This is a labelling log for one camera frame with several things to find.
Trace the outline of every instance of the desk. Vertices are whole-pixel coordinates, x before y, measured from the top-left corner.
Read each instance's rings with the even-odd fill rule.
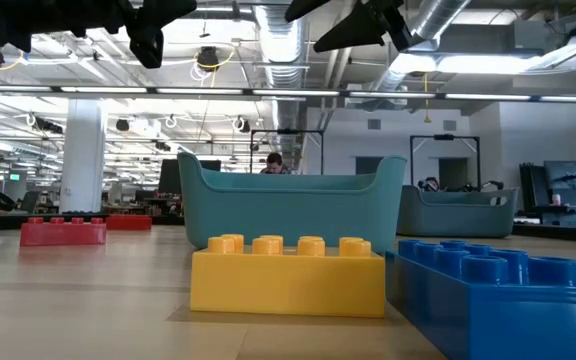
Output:
[[[37,214],[59,214],[58,205],[37,204],[35,207]]]
[[[102,206],[104,214],[132,214],[132,215],[145,215],[146,207],[144,206],[130,206],[130,205],[105,205]]]

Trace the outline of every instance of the metal frame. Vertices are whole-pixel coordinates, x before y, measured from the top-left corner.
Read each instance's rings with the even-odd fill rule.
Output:
[[[277,134],[277,135],[296,135],[296,134],[319,134],[321,138],[321,175],[324,174],[324,131],[323,130],[291,130],[291,129],[283,129],[283,130],[251,130],[250,131],[250,173],[252,174],[252,156],[253,156],[253,147],[255,145],[255,134],[257,133],[265,133],[265,134]]]
[[[424,139],[419,146],[414,148],[414,141],[415,139]],[[467,143],[465,143],[471,150],[473,150],[477,154],[477,187],[481,188],[481,151],[479,147],[479,136],[456,136],[452,134],[443,134],[443,135],[411,135],[410,136],[410,185],[415,184],[415,152],[423,146],[426,140],[432,139],[435,141],[454,141],[460,139],[462,141],[465,140],[474,140],[475,141],[475,149],[472,149]]]

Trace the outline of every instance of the white wall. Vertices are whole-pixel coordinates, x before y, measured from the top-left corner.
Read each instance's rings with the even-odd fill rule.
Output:
[[[482,137],[484,181],[520,187],[522,163],[576,161],[576,104],[493,104],[470,117],[470,129]]]
[[[319,119],[318,109],[309,109],[309,124]],[[457,110],[430,112],[432,123],[425,123],[425,111],[410,114],[407,111],[378,111],[367,113],[360,110],[339,109],[335,111],[325,134],[326,175],[355,174],[355,158],[358,156],[401,155],[409,158],[410,135],[443,134],[443,121],[456,120],[455,135],[468,135],[468,118]],[[368,130],[368,119],[381,119],[381,130]],[[427,141],[415,153],[415,182],[428,176],[439,176],[438,158],[470,158],[472,150],[461,142]],[[311,140],[305,143],[304,174],[320,173],[320,149]],[[410,163],[406,168],[405,183],[410,183]]]
[[[503,181],[501,159],[501,119],[499,103],[492,104],[470,117],[470,133],[481,143],[481,181]],[[474,164],[469,170],[475,171]]]

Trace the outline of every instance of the red lego brick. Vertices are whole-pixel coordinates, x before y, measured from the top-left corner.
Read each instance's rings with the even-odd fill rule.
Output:
[[[108,230],[151,230],[152,218],[148,215],[110,215],[106,218]]]
[[[21,226],[21,246],[42,245],[103,245],[106,243],[106,224],[100,218],[84,223],[82,218],[64,222],[64,218],[30,218]]]

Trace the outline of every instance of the yellow lego brick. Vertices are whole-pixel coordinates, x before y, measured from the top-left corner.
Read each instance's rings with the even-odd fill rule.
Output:
[[[383,317],[384,260],[370,253],[370,243],[345,241],[340,249],[321,249],[323,241],[301,239],[299,253],[285,247],[281,253],[276,239],[255,239],[255,253],[243,253],[212,244],[192,260],[190,308],[262,314]]]

